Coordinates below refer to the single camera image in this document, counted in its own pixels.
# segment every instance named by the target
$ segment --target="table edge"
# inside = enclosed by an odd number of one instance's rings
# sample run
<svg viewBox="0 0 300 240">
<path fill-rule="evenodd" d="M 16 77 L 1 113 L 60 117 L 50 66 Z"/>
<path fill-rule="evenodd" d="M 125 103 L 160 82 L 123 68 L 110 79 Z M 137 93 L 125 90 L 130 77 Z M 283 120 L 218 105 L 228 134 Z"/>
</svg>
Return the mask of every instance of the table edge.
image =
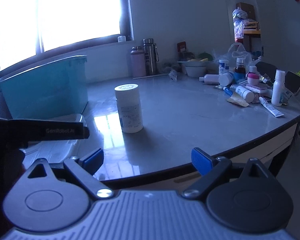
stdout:
<svg viewBox="0 0 300 240">
<path fill-rule="evenodd" d="M 263 134 L 258 138 L 255 138 L 252 141 L 249 141 L 240 146 L 234 147 L 230 150 L 226 150 L 224 152 L 221 152 L 213 156 L 214 157 L 224 156 L 228 159 L 231 159 L 233 157 L 236 157 L 244 152 L 247 152 L 259 146 L 262 143 L 265 143 L 266 141 L 279 135 L 280 133 L 292 127 L 298 122 L 300 122 L 300 115 L 292 119 L 291 121 L 285 123 L 284 125 L 266 134 Z M 179 176 L 190 174 L 195 171 L 197 171 L 197 169 L 192 165 L 192 163 L 187 163 L 173 168 L 165 169 L 162 171 L 155 171 L 147 174 L 141 174 L 137 176 L 120 178 L 120 179 L 105 180 L 102 181 L 102 183 L 104 183 L 106 186 L 110 187 L 111 189 L 123 189 L 123 188 L 130 188 L 130 187 L 138 187 L 138 186 L 151 184 L 151 183 L 155 183 L 167 179 L 173 179 Z"/>
</svg>

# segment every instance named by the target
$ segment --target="wooden shelf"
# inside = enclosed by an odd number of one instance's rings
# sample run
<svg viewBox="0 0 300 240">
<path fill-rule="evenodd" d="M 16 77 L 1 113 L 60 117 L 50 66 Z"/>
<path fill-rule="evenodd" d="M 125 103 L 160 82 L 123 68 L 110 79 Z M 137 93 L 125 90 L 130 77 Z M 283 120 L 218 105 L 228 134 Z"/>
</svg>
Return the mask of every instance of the wooden shelf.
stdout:
<svg viewBox="0 0 300 240">
<path fill-rule="evenodd" d="M 243 30 L 243 34 L 261 34 L 260 30 Z"/>
</svg>

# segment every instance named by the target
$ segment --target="phone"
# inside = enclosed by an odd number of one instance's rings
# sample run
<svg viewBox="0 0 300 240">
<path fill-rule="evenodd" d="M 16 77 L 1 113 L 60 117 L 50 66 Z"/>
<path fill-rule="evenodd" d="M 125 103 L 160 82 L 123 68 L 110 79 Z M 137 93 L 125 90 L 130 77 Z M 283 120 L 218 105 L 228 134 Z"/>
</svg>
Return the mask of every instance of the phone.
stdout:
<svg viewBox="0 0 300 240">
<path fill-rule="evenodd" d="M 289 89 L 294 95 L 298 95 L 300 92 L 300 76 L 288 71 L 285 77 L 285 87 Z"/>
</svg>

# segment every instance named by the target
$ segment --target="window frame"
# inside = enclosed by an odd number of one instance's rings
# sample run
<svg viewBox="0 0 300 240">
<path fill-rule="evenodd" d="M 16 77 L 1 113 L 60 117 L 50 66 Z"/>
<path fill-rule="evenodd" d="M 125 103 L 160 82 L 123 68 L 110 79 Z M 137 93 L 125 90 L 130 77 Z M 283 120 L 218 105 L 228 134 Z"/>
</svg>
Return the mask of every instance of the window frame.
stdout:
<svg viewBox="0 0 300 240">
<path fill-rule="evenodd" d="M 72 44 L 64 45 L 61 47 L 57 47 L 55 49 L 50 49 L 47 51 L 43 51 L 43 43 L 40 34 L 37 35 L 36 42 L 36 55 L 26 58 L 20 62 L 17 62 L 3 70 L 0 71 L 0 78 L 10 74 L 14 71 L 19 70 L 20 68 L 26 67 L 31 64 L 35 64 L 36 62 L 55 57 L 61 54 L 65 54 L 68 52 L 76 51 L 79 49 L 86 49 L 90 47 L 95 47 L 98 45 L 104 45 L 109 43 L 117 43 L 119 36 L 126 36 L 127 41 L 131 41 L 131 27 L 130 27 L 130 14 L 129 14 L 129 3 L 128 0 L 120 0 L 121 5 L 121 18 L 119 21 L 120 25 L 120 34 L 114 34 L 105 37 L 93 38 L 85 41 L 78 41 Z"/>
</svg>

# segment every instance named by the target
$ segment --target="small white jar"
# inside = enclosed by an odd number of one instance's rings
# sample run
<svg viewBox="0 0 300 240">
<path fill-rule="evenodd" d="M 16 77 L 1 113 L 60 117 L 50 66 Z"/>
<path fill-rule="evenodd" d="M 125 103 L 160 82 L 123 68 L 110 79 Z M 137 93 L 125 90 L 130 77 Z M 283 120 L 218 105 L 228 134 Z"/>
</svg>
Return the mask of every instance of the small white jar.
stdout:
<svg viewBox="0 0 300 240">
<path fill-rule="evenodd" d="M 127 41 L 126 36 L 119 36 L 118 37 L 118 42 L 125 42 Z"/>
<path fill-rule="evenodd" d="M 234 80 L 233 72 L 227 72 L 219 76 L 219 83 L 223 87 L 230 85 L 233 82 L 233 80 Z"/>
<path fill-rule="evenodd" d="M 143 128 L 139 87 L 126 84 L 114 88 L 120 125 L 123 132 L 135 133 Z"/>
</svg>

